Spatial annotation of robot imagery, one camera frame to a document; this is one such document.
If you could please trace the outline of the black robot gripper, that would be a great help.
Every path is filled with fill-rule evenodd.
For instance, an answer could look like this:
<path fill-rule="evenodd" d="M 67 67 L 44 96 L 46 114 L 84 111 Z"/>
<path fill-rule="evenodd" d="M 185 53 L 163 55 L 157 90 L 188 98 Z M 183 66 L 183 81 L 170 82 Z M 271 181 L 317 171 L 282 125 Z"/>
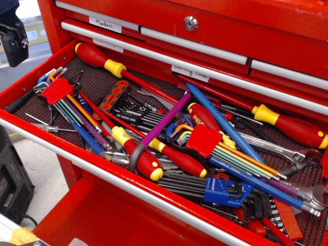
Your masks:
<path fill-rule="evenodd" d="M 21 22 L 15 22 L 13 27 L 1 24 L 1 43 L 10 67 L 17 67 L 29 57 L 29 42 Z"/>

